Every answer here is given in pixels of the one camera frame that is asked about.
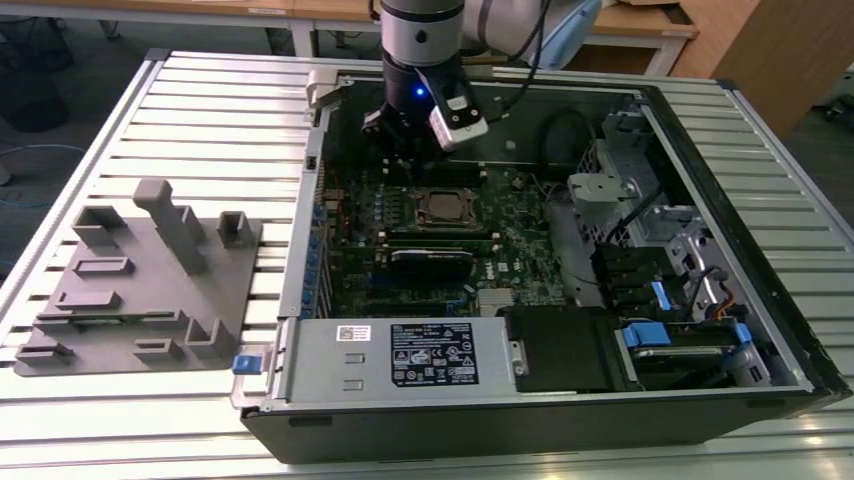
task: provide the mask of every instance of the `barcode sticker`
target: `barcode sticker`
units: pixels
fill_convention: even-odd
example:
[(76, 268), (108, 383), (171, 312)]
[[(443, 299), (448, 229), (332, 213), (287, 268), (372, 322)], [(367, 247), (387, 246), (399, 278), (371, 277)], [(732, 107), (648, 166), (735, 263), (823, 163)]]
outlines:
[(249, 8), (249, 13), (257, 13), (260, 15), (287, 15), (287, 10), (280, 8)]

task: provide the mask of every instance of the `label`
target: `label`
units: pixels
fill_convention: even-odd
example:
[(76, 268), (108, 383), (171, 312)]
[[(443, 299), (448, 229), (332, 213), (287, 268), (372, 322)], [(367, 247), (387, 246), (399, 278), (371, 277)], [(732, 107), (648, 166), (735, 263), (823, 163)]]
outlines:
[(662, 32), (664, 37), (692, 37), (694, 34), (691, 32), (680, 32), (679, 30), (664, 30)]
[(369, 342), (371, 326), (369, 325), (339, 325), (335, 339), (339, 342)]
[(257, 13), (260, 15), (287, 15), (288, 12), (280, 8), (249, 8), (249, 13)]
[(397, 387), (476, 385), (471, 323), (392, 325), (391, 381)]

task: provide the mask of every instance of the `warning label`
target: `warning label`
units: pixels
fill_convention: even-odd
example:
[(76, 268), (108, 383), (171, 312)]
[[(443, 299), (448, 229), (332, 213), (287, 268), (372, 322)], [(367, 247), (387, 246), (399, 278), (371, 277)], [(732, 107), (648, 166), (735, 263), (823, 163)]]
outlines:
[(475, 385), (471, 323), (392, 325), (391, 381), (397, 387)]

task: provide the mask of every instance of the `wooden table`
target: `wooden table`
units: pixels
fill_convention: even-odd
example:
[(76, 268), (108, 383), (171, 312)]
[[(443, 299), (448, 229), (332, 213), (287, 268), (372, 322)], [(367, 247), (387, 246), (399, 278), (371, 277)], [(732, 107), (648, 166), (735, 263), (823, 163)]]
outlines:
[[(317, 31), (379, 32), (364, 7), (364, 0), (0, 0), (7, 15), (287, 28), (300, 57), (317, 56)], [(654, 49), (646, 74), (664, 76), (696, 34), (695, 26), (674, 24), (656, 7), (615, 5), (584, 43)]]
[[(293, 0), (292, 15), (308, 20), (313, 31), (379, 31), (379, 24), (368, 17), (364, 0)], [(687, 40), (698, 33), (696, 26), (672, 23), (659, 7), (618, 4), (599, 14), (584, 44), (655, 50), (644, 74), (666, 76)]]

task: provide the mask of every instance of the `orange wire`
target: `orange wire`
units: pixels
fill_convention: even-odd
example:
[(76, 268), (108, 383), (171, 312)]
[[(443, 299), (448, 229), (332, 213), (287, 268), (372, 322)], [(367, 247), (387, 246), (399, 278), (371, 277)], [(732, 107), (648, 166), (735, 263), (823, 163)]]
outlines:
[(714, 318), (715, 320), (720, 320), (720, 318), (723, 317), (723, 311), (735, 304), (735, 295), (732, 294), (732, 290), (730, 290), (724, 285), (723, 291), (726, 293), (726, 301), (711, 314), (711, 318)]

